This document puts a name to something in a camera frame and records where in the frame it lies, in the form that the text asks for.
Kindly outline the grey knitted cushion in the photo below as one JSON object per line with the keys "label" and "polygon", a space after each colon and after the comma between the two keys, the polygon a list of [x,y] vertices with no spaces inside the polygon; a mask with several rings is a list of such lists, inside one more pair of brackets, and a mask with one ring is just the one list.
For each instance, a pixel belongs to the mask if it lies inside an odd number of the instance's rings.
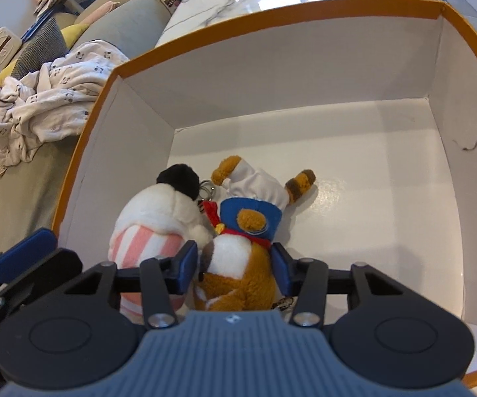
{"label": "grey knitted cushion", "polygon": [[56,20],[50,18],[35,33],[17,58],[11,76],[17,80],[37,72],[44,63],[67,54],[68,48]]}

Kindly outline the orange cardboard storage box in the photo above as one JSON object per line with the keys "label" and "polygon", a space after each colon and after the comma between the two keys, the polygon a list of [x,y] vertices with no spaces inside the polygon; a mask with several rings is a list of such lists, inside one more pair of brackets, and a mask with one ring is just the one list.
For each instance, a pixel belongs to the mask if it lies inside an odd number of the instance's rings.
{"label": "orange cardboard storage box", "polygon": [[229,155],[318,184],[277,239],[369,264],[477,325],[477,32],[430,0],[330,0],[258,12],[117,67],[54,219],[86,265],[159,171]]}

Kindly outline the white pink panda plush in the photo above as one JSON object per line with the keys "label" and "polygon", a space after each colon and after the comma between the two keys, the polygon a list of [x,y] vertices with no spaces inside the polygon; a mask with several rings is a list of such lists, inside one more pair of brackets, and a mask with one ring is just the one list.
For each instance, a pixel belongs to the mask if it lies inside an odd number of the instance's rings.
{"label": "white pink panda plush", "polygon": [[119,213],[108,260],[119,269],[175,256],[189,240],[202,249],[213,239],[197,204],[200,179],[187,164],[159,173],[156,183],[135,195]]}

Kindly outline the yellow cushion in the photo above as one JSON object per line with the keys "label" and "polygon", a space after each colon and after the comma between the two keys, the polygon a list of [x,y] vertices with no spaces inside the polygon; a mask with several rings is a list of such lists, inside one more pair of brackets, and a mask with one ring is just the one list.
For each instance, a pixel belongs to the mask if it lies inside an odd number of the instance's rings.
{"label": "yellow cushion", "polygon": [[[81,35],[90,27],[89,24],[78,23],[67,26],[62,29],[62,36],[65,39],[65,45],[68,48],[72,48],[74,43],[81,37]],[[10,76],[14,67],[16,66],[18,59],[15,58],[7,67],[3,68],[0,72],[0,86],[3,84],[3,81],[6,77]]]}

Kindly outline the beige sofa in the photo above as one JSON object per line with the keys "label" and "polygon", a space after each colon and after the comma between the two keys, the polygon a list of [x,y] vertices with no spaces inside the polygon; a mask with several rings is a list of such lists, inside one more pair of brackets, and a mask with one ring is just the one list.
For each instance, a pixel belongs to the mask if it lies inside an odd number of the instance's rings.
{"label": "beige sofa", "polygon": [[56,53],[0,81],[0,252],[51,226],[73,151],[113,70],[154,48],[170,19],[159,0],[111,2]]}

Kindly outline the brown bear plush toy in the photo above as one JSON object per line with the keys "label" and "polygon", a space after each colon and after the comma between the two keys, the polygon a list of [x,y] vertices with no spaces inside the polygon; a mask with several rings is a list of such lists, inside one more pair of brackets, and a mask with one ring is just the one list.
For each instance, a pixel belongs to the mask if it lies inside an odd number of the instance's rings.
{"label": "brown bear plush toy", "polygon": [[215,237],[202,250],[193,297],[198,311],[269,310],[276,297],[270,249],[287,206],[299,202],[316,182],[303,169],[281,184],[238,155],[224,159],[211,181],[222,187],[219,202],[205,201]]}

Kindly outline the white patterned blanket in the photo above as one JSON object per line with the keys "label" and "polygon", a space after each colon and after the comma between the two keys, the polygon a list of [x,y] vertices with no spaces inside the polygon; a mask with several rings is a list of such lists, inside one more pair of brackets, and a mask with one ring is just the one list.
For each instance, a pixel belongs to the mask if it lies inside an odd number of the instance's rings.
{"label": "white patterned blanket", "polygon": [[81,134],[114,68],[128,57],[104,40],[87,41],[20,80],[0,86],[0,175],[33,160],[46,143]]}

